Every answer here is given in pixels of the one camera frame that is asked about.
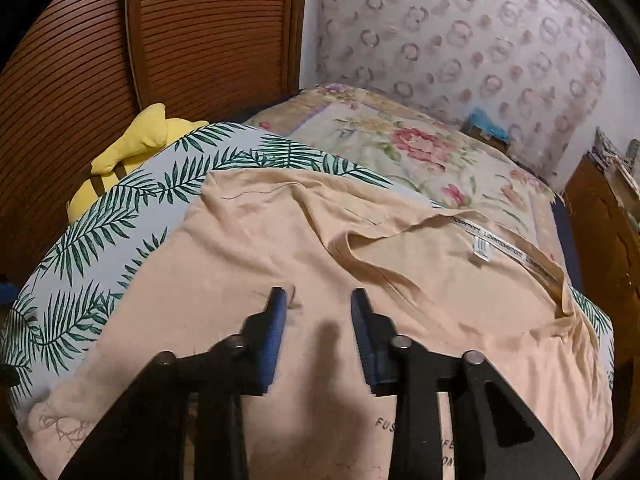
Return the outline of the wooden sideboard cabinet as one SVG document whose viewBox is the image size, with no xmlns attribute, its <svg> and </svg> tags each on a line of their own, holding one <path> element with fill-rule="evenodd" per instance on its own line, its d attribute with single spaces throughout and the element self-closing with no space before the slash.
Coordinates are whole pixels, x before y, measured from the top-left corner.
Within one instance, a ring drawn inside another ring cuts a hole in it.
<svg viewBox="0 0 640 480">
<path fill-rule="evenodd" d="M 639 355 L 639 237 L 585 155 L 565 188 L 584 293 L 612 320 L 615 363 Z"/>
</svg>

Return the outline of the yellow plush toy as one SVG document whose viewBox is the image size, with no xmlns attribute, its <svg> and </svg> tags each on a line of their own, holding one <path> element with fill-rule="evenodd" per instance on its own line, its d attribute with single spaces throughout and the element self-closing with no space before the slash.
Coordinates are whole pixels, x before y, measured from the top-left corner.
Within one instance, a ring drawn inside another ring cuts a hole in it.
<svg viewBox="0 0 640 480">
<path fill-rule="evenodd" d="M 168 118 L 166 106 L 154 103 L 137 114 L 125 132 L 81 173 L 82 183 L 67 202 L 69 224 L 79 219 L 101 196 L 144 162 L 187 133 L 208 125 Z"/>
</svg>

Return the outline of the cardboard box blue contents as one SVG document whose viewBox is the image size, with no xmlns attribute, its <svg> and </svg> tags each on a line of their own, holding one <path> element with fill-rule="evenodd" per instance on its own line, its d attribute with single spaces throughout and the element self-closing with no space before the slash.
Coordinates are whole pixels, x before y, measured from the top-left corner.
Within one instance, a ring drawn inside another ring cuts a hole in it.
<svg viewBox="0 0 640 480">
<path fill-rule="evenodd" d="M 474 107 L 463 123 L 462 132 L 475 140 L 479 140 L 502 154 L 510 148 L 510 136 L 503 128 L 496 125 L 479 107 Z"/>
</svg>

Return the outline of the circle pattern sheer curtain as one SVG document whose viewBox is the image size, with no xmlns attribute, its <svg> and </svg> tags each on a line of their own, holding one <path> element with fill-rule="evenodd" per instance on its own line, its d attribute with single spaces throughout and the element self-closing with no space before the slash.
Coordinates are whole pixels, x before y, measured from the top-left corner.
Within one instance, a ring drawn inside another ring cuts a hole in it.
<svg viewBox="0 0 640 480">
<path fill-rule="evenodd" d="M 321 0 L 318 70 L 454 127 L 482 110 L 550 179 L 604 92 L 607 34 L 582 0 Z"/>
</svg>

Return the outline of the brown louvered wardrobe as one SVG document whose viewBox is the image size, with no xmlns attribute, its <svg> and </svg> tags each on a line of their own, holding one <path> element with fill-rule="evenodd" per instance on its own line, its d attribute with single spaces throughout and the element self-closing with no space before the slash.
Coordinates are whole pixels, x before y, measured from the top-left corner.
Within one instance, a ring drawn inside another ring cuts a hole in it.
<svg viewBox="0 0 640 480">
<path fill-rule="evenodd" d="M 145 107 L 242 120 L 298 90 L 305 0 L 1 0 L 1 273 L 23 283 Z"/>
</svg>

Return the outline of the peach printed t-shirt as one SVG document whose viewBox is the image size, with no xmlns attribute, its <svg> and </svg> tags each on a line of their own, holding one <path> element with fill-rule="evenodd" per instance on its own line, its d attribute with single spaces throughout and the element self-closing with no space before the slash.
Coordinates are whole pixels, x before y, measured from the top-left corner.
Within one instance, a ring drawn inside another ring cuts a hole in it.
<svg viewBox="0 0 640 480">
<path fill-rule="evenodd" d="M 24 434 L 43 474 L 60 475 L 154 354 L 208 350 L 275 287 L 290 300 L 276 380 L 243 404 L 255 479 L 386 476 L 395 402 L 363 379 L 349 307 L 360 287 L 428 350 L 483 352 L 582 478 L 608 449 L 596 334 L 535 246 L 476 211 L 318 172 L 239 170 L 206 178 L 75 374 L 30 410 Z"/>
</svg>

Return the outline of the palm leaf print quilt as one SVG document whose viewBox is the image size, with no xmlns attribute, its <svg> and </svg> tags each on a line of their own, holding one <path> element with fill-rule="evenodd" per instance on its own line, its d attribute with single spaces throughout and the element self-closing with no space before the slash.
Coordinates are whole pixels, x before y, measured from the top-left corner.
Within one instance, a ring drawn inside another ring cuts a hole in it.
<svg viewBox="0 0 640 480">
<path fill-rule="evenodd" d="M 76 370 L 151 252 L 182 221 L 213 170 L 316 170 L 446 207 L 341 156 L 233 122 L 196 128 L 144 162 L 70 224 L 16 294 L 1 359 L 16 369 L 17 416 Z"/>
</svg>

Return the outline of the floral bed blanket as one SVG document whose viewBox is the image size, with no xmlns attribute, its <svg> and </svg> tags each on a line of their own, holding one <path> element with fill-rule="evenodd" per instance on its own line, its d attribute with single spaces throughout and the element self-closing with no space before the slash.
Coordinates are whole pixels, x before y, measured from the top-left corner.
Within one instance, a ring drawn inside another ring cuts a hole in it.
<svg viewBox="0 0 640 480">
<path fill-rule="evenodd" d="M 478 210 L 565 262 L 550 188 L 427 114 L 364 89 L 319 84 L 248 124 L 356 162 L 448 208 Z"/>
</svg>

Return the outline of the navy bed sheet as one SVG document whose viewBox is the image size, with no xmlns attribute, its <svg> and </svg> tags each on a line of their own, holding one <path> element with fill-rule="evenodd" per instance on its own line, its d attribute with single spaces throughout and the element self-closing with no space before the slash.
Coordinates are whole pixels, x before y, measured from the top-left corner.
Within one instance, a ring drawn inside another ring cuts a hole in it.
<svg viewBox="0 0 640 480">
<path fill-rule="evenodd" d="M 568 218 L 568 213 L 559 195 L 555 196 L 554 202 L 551 204 L 551 210 L 556 232 L 558 232 L 559 241 L 562 247 L 568 276 L 572 281 L 573 287 L 576 288 L 578 292 L 583 292 L 582 272 L 580 272 L 579 258 L 577 255 L 572 227 L 570 226 L 570 218 Z"/>
</svg>

